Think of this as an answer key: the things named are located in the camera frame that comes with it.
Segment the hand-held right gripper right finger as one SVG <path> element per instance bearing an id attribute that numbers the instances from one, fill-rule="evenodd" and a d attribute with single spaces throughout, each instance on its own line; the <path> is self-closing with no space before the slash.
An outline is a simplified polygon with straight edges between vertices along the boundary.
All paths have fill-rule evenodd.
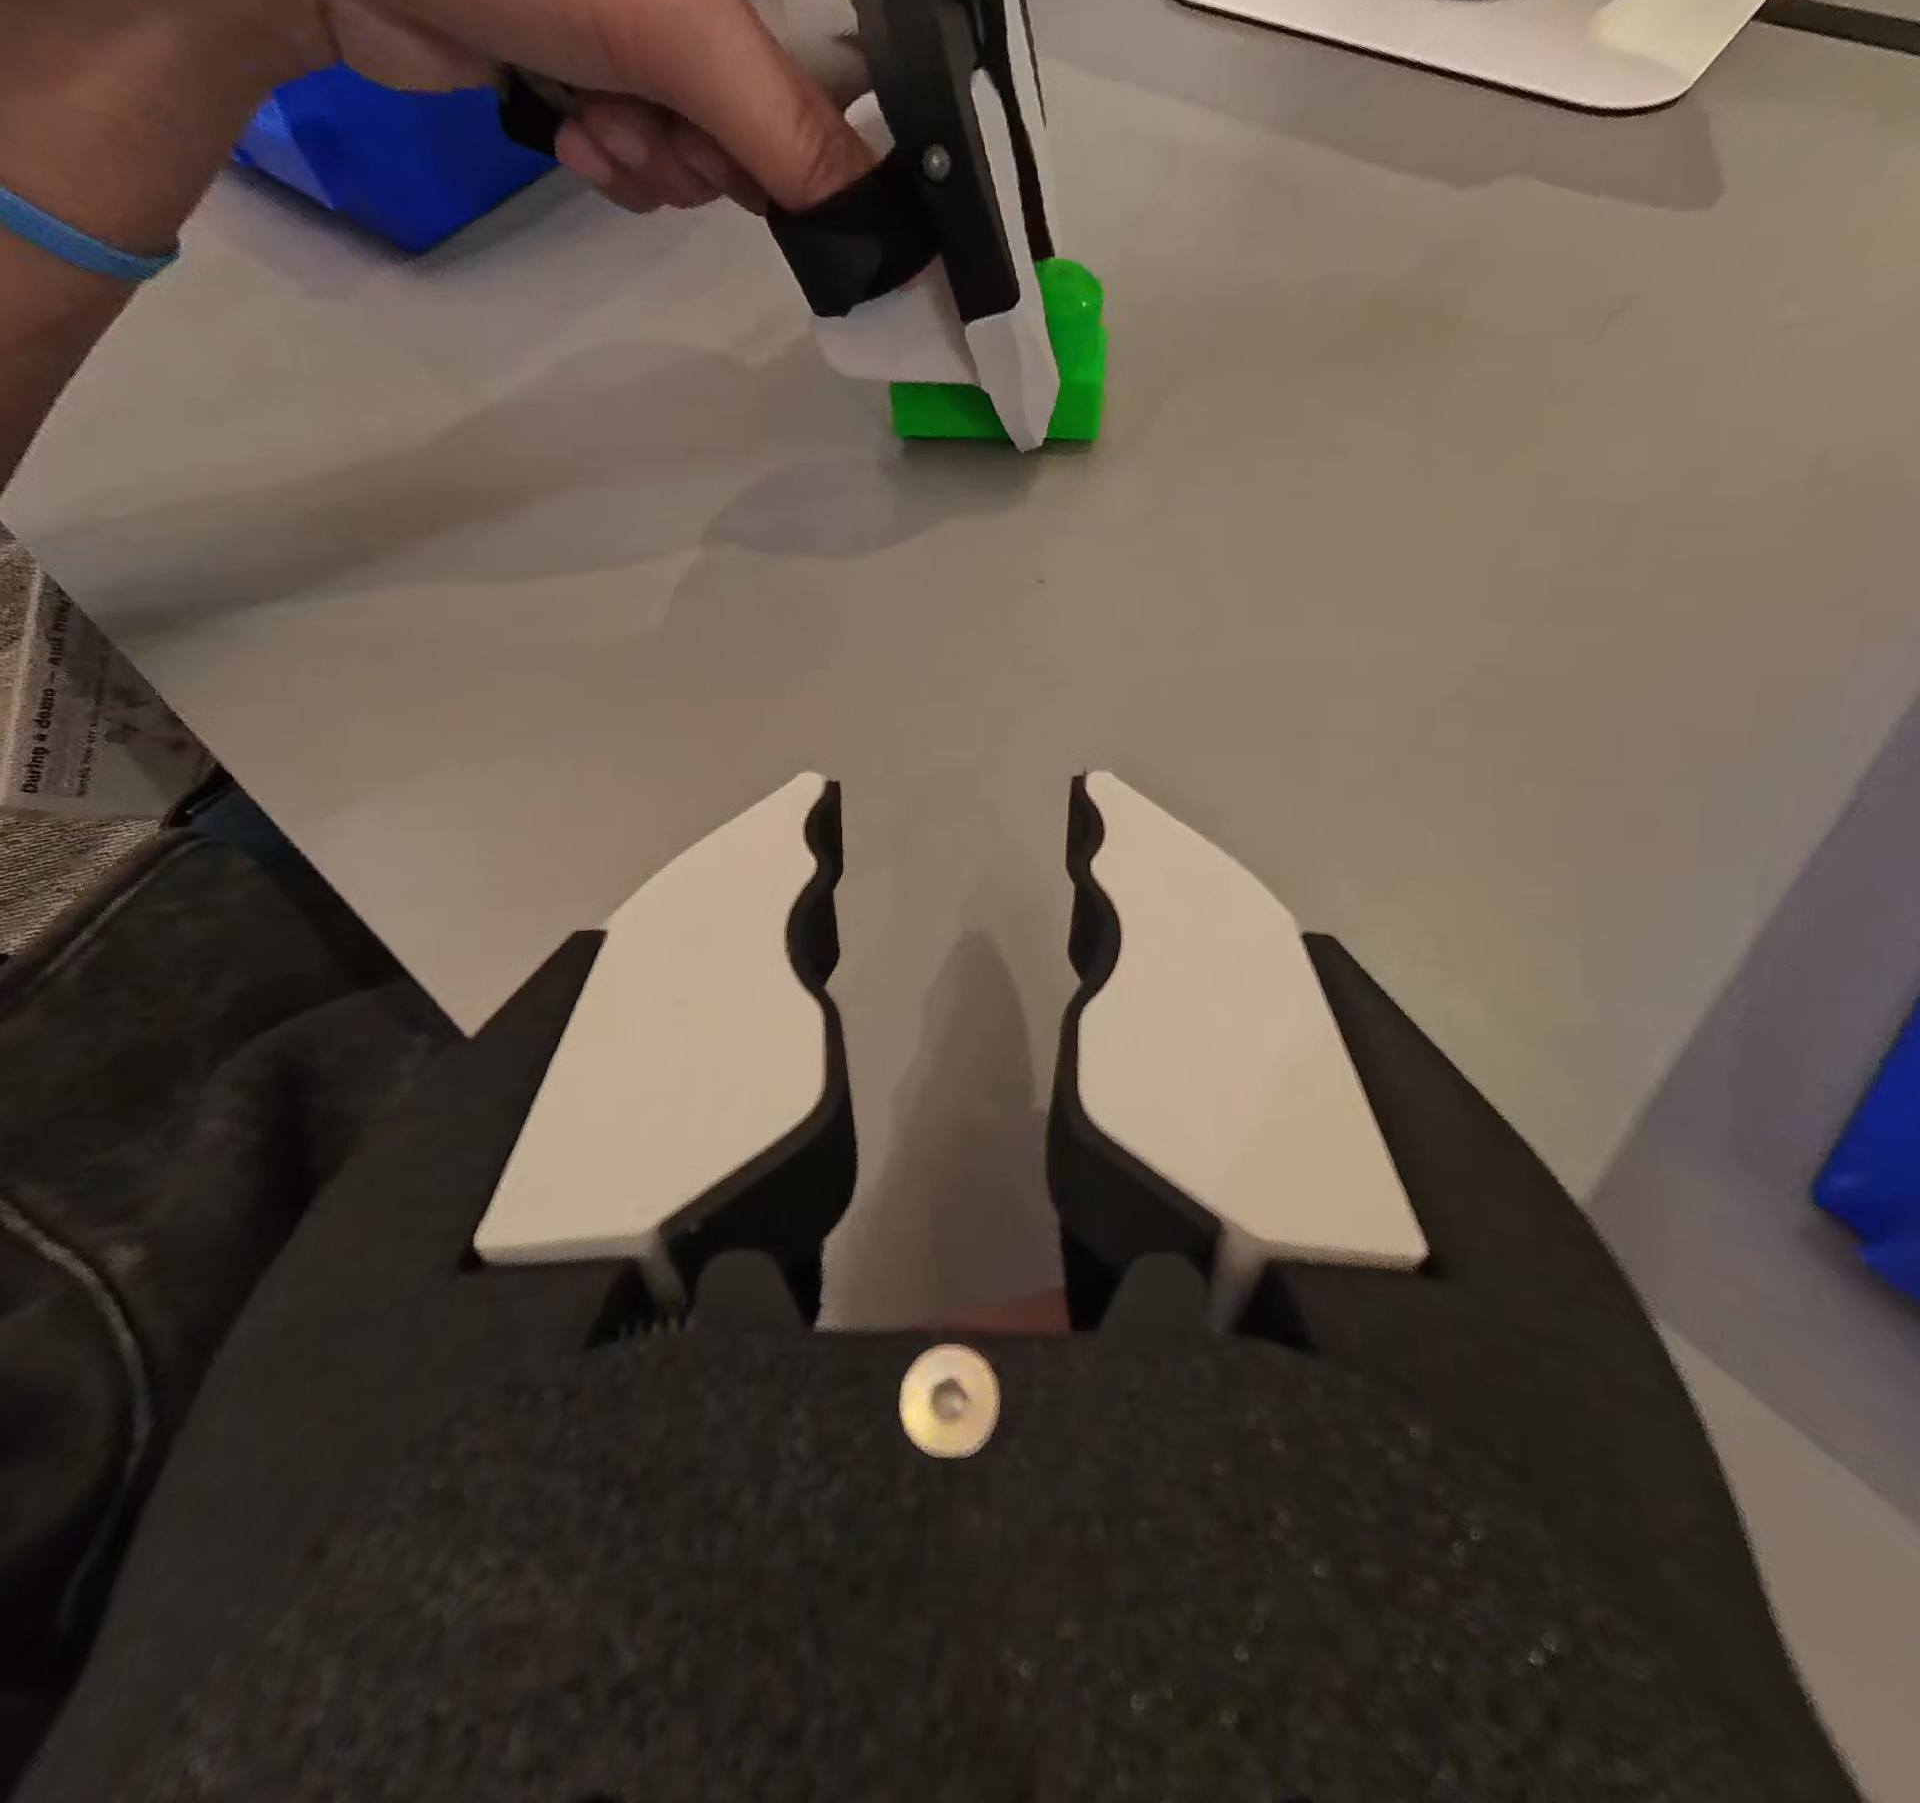
<path id="1" fill-rule="evenodd" d="M 1074 991 L 1045 1186 L 1080 1326 L 1142 1262 L 1236 1326 L 1267 1268 L 1424 1268 L 1427 1237 L 1294 911 L 1106 767 L 1071 782 Z"/>

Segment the green double toy block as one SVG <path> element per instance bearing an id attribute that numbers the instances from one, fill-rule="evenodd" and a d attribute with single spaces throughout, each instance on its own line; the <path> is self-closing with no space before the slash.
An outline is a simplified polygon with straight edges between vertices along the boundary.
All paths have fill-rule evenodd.
<path id="1" fill-rule="evenodd" d="M 1062 376 L 1045 443 L 1092 447 L 1102 428 L 1109 382 L 1102 282 L 1077 259 L 1042 256 L 1038 286 Z M 893 382 L 887 387 L 887 413 L 899 441 L 1011 443 L 992 399 L 975 385 Z"/>

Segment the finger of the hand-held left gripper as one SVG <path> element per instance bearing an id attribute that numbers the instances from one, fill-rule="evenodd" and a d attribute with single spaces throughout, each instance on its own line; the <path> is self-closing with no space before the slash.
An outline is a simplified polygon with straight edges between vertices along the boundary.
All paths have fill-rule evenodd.
<path id="1" fill-rule="evenodd" d="M 1062 396 L 1062 367 L 1042 316 L 1038 261 L 1056 247 L 1050 152 L 1035 142 L 1023 109 L 1011 106 L 989 70 L 971 73 L 987 192 L 1011 256 L 1014 300 L 966 320 L 971 370 L 1007 441 L 1039 449 Z"/>
<path id="2" fill-rule="evenodd" d="M 1004 45 L 999 49 L 1004 57 L 1002 95 L 1017 142 L 1017 183 L 1026 247 L 1035 261 L 1045 261 L 1056 256 L 1056 180 L 1050 164 L 1042 88 L 1038 79 L 1038 52 L 1026 21 L 1026 0 L 999 0 L 999 21 L 1004 28 Z"/>

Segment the person's dark sweatshirt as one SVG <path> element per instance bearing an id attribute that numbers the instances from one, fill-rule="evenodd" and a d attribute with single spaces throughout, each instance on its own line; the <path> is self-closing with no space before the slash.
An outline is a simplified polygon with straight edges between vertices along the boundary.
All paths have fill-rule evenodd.
<path id="1" fill-rule="evenodd" d="M 287 839 L 175 827 L 3 970 L 3 1790 L 212 1359 L 449 1043 Z"/>

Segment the printed paper sheet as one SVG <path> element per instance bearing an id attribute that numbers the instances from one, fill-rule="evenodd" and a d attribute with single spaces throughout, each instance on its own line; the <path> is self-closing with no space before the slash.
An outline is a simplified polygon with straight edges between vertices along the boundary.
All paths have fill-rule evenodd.
<path id="1" fill-rule="evenodd" d="M 3 534 L 3 817 L 155 826 L 216 775 L 199 735 Z"/>

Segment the person's left forearm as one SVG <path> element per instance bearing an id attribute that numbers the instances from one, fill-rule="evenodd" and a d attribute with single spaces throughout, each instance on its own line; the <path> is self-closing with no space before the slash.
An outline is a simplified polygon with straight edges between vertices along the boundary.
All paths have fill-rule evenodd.
<path id="1" fill-rule="evenodd" d="M 245 122 L 321 40 L 315 0 L 3 0 L 3 183 L 120 247 L 179 243 Z M 140 289 L 3 231 L 3 480 Z"/>

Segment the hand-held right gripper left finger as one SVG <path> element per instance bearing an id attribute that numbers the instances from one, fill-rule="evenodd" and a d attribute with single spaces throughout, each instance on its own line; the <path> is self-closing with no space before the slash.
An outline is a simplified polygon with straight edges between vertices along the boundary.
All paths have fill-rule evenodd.
<path id="1" fill-rule="evenodd" d="M 471 1249 L 497 1268 L 625 1262 L 688 1313 L 720 1255 L 822 1302 L 852 1204 L 841 782 L 799 772 L 612 915 Z"/>

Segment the blue plastic bin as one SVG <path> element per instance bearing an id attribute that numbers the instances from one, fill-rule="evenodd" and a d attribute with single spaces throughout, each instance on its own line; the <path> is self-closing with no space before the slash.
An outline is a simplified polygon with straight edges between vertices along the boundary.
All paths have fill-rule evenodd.
<path id="1" fill-rule="evenodd" d="M 389 88 L 348 66 L 276 85 L 230 158 L 400 253 L 436 250 L 556 165 L 506 134 L 492 85 Z"/>
<path id="2" fill-rule="evenodd" d="M 1885 1049 L 1810 1198 L 1850 1234 L 1874 1277 L 1916 1302 L 1916 1007 Z"/>

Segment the grey desk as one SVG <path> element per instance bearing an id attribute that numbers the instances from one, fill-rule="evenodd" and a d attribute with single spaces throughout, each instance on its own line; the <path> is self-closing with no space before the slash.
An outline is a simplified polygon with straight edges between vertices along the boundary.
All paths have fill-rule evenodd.
<path id="1" fill-rule="evenodd" d="M 841 1326 L 1051 1265 L 1074 775 L 1588 1194 L 1916 703 L 1916 63 L 1762 25 L 1597 119 L 1030 5 L 1092 449 L 899 447 L 731 204 L 400 261 L 224 177 L 5 496 L 462 1025 L 835 775 Z"/>

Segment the blue wristband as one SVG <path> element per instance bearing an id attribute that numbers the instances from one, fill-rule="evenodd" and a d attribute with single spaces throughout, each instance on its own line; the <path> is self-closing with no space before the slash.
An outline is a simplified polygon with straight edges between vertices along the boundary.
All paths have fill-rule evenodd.
<path id="1" fill-rule="evenodd" d="M 18 197 L 3 188 L 3 231 L 33 247 L 41 256 L 51 256 L 63 267 L 72 267 L 85 276 L 112 279 L 120 286 L 142 286 L 158 279 L 166 267 L 179 261 L 179 243 L 169 243 L 155 253 L 140 253 L 120 247 L 102 234 L 82 231 L 79 227 L 63 219 L 53 210 Z"/>

